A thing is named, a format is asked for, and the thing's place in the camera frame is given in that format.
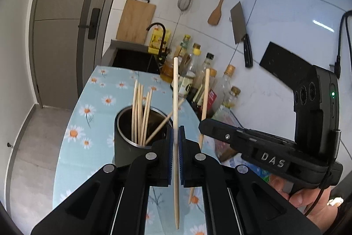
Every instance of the black door handle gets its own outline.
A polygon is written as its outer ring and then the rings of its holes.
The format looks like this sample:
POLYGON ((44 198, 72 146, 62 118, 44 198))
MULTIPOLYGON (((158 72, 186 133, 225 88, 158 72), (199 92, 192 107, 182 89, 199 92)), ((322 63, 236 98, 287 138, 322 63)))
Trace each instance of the black door handle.
POLYGON ((88 39, 94 39, 96 35, 96 27, 98 25, 98 19, 100 14, 100 8, 93 8, 92 15, 90 17, 90 24, 80 24, 79 28, 89 28, 88 39))

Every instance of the kitchen knife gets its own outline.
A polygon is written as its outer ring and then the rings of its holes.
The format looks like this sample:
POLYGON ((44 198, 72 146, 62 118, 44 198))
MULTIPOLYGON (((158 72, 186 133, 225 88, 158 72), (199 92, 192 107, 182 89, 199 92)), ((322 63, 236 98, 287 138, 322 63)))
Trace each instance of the kitchen knife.
POLYGON ((246 29, 246 22, 244 20, 243 9, 241 2, 231 9, 231 21, 233 36, 235 38, 235 43, 243 41, 243 53, 244 53, 244 62, 246 68, 253 67, 253 56, 251 42, 249 41, 249 36, 246 29))

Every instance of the table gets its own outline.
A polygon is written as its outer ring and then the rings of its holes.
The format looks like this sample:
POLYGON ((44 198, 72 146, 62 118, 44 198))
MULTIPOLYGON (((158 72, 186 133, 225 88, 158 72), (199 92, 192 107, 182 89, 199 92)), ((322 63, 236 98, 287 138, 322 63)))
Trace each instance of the table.
MULTIPOLYGON (((71 119, 57 163, 53 209, 97 170, 112 163, 114 156, 114 120, 124 107, 132 104, 134 82, 144 85, 144 96, 153 89, 151 106, 164 114, 172 111, 170 84, 159 75, 114 67, 96 67, 87 82, 71 119)), ((186 138, 198 141, 198 118, 185 101, 179 111, 179 125, 186 138)), ((202 152, 216 158, 214 143, 205 141, 202 152)), ((180 187, 180 229, 175 229, 172 185, 150 189, 145 234, 205 235, 203 196, 195 189, 188 204, 189 189, 180 187)))

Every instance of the camera lens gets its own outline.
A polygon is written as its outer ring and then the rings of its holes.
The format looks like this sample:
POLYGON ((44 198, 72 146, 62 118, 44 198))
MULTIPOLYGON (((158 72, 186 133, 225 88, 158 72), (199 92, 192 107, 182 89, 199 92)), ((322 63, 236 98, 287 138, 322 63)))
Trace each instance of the camera lens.
POLYGON ((301 87, 300 99, 301 99, 301 104, 304 105, 307 100, 307 90, 305 86, 301 87))
POLYGON ((295 104, 298 104, 298 92, 295 92, 295 95, 293 96, 293 99, 295 101, 295 104))
POLYGON ((310 100, 313 101, 314 98, 315 98, 315 85, 314 85, 313 82, 311 82, 311 83, 309 84, 309 87, 308 87, 308 94, 309 94, 310 100))

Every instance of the floor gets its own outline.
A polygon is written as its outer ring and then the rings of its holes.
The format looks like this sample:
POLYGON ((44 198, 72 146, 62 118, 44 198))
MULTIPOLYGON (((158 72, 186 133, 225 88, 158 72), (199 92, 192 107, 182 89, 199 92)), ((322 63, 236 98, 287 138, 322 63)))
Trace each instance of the floor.
POLYGON ((38 108, 21 140, 10 186, 11 217, 24 235, 52 210, 62 139, 72 111, 38 108))

